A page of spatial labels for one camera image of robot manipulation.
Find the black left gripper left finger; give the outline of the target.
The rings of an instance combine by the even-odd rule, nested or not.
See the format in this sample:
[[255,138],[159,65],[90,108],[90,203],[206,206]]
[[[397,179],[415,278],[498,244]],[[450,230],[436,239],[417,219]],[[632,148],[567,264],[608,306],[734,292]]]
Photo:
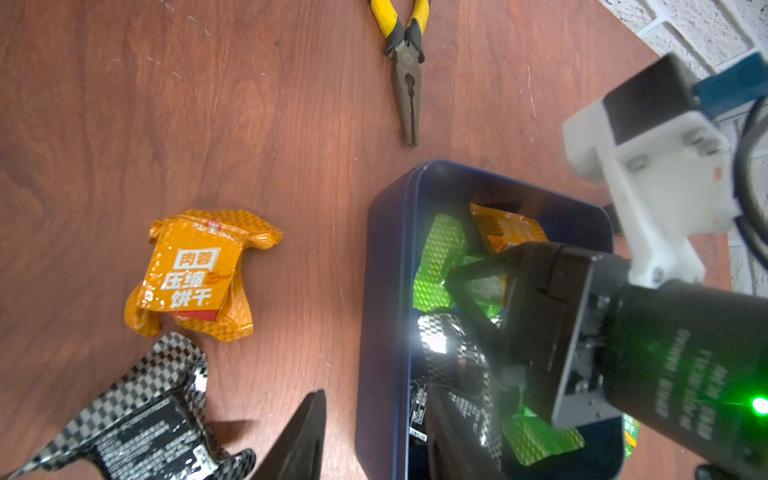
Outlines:
[[252,479],[318,480],[327,419],[326,394],[307,394]]

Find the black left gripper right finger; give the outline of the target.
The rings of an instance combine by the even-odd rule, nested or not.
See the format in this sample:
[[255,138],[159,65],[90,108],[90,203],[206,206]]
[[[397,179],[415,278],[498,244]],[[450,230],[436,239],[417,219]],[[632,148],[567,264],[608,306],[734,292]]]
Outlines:
[[503,479],[490,455],[476,442],[448,391],[427,390],[425,428],[431,479]]

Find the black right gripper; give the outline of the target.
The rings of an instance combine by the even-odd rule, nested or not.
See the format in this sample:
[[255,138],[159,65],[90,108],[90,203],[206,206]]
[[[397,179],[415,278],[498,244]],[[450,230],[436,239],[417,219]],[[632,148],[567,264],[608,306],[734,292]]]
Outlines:
[[452,269],[446,290],[464,331],[486,354],[527,367],[524,403],[556,429],[613,420],[607,400],[607,316],[628,260],[529,242]]

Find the orange cookie packet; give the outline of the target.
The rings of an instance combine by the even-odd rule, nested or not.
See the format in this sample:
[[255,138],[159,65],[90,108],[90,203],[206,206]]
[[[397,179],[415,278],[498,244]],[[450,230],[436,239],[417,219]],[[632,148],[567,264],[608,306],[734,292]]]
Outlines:
[[270,249],[282,236],[245,210],[188,210],[154,222],[149,231],[154,251],[126,301],[125,324],[153,337],[167,314],[178,326],[220,342],[251,335],[242,256],[248,249]]
[[541,225],[525,216],[475,203],[470,204],[470,213],[484,244],[492,253],[501,253],[526,242],[548,240]]

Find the dark blue storage box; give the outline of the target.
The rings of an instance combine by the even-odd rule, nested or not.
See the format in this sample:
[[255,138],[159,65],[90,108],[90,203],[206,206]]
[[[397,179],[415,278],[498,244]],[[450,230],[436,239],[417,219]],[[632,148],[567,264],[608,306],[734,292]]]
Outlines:
[[428,454],[410,434],[410,388],[423,357],[413,280],[438,214],[461,222],[469,250],[485,248],[471,218],[476,203],[539,222],[547,237],[611,253],[608,214],[536,185],[445,160],[420,165],[379,193],[368,213],[355,451],[370,479],[426,479]]

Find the black checkered cookie packet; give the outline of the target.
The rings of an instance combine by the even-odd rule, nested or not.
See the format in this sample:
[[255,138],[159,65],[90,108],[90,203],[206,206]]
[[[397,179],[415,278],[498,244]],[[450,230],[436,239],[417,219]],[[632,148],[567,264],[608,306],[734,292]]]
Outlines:
[[105,479],[245,479],[256,455],[218,445],[205,424],[207,382],[205,353],[168,333],[10,476],[86,460]]

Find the orange cookie packet front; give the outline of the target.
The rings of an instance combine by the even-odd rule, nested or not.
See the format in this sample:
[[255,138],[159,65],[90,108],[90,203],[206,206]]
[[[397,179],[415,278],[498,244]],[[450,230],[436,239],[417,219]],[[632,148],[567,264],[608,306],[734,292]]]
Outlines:
[[154,251],[126,301],[125,324],[153,337],[167,314],[178,326],[220,342],[251,335],[242,256],[248,249],[270,249],[282,236],[245,210],[188,210],[154,222],[149,231]]

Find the green cookie packet front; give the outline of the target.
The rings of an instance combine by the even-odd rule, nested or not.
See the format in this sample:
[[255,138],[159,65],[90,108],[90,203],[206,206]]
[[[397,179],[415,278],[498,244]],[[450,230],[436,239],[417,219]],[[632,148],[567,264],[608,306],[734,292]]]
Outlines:
[[[452,309],[455,302],[445,281],[455,267],[484,260],[487,254],[469,253],[461,223],[445,214],[438,214],[431,225],[422,251],[421,261],[413,283],[413,307],[429,313],[438,309]],[[496,275],[475,279],[466,284],[470,297],[485,315],[495,321],[503,309],[506,276]]]

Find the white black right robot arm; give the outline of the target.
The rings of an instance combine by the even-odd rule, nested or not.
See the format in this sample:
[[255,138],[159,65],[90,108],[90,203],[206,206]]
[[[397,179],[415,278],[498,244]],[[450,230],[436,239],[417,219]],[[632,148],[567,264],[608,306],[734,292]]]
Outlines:
[[767,302],[619,256],[529,242],[452,269],[462,326],[504,389],[557,429],[627,414],[705,459],[700,479],[767,475]]

